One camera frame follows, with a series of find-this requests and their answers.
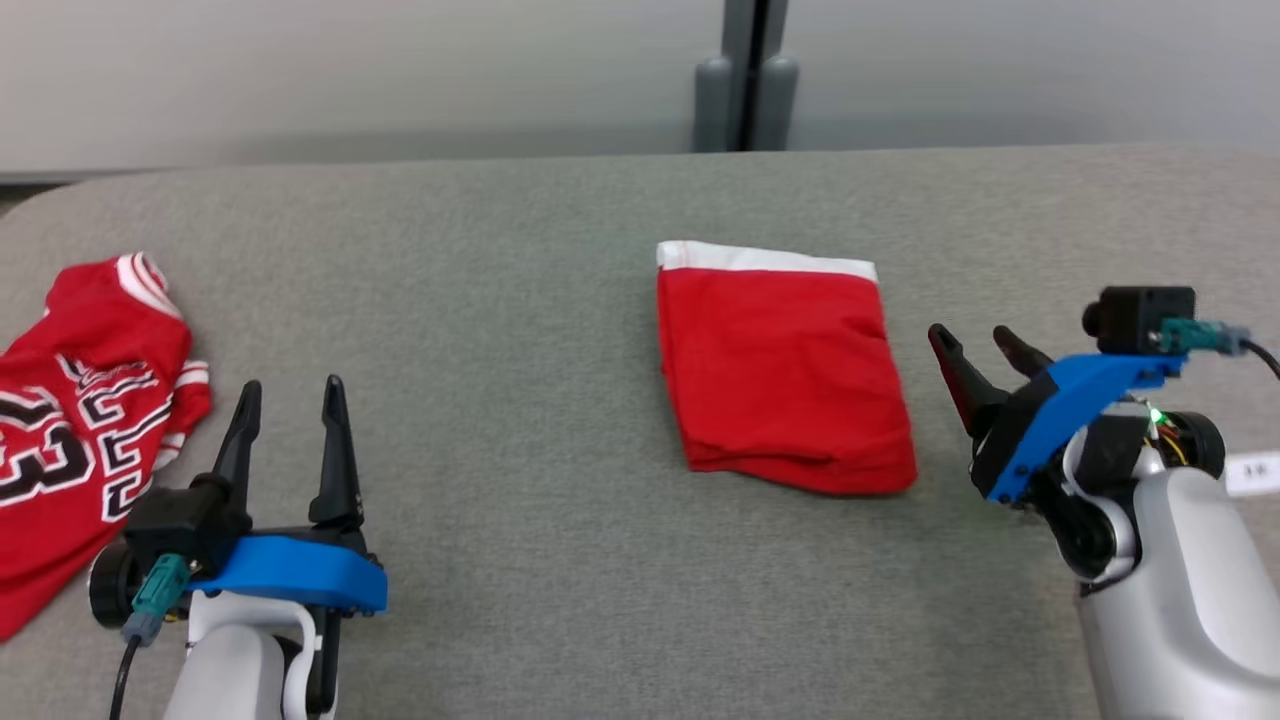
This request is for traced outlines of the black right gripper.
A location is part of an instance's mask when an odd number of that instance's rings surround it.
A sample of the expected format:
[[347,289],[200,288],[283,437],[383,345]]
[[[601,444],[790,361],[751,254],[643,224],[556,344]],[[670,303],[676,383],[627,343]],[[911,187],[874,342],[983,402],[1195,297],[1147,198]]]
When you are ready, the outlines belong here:
[[1007,325],[992,338],[1010,366],[1029,382],[1015,392],[993,386],[966,357],[963,343],[942,324],[932,324],[928,341],[943,382],[969,437],[974,439],[970,479],[986,501],[1023,501],[1038,480],[1044,461],[1018,461],[1027,432],[1042,406],[1060,391],[1053,359],[1025,342]]

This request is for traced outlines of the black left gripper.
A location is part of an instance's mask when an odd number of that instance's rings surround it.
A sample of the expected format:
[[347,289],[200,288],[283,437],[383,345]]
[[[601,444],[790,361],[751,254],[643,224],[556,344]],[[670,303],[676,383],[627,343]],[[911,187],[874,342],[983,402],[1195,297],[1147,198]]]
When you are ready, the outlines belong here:
[[[259,437],[262,386],[244,383],[224,434],[212,473],[228,493],[246,493],[251,451]],[[364,536],[364,501],[358,483],[355,442],[343,380],[330,374],[325,380],[321,423],[325,429],[320,482],[308,506],[311,527],[300,532],[303,541],[369,553]]]

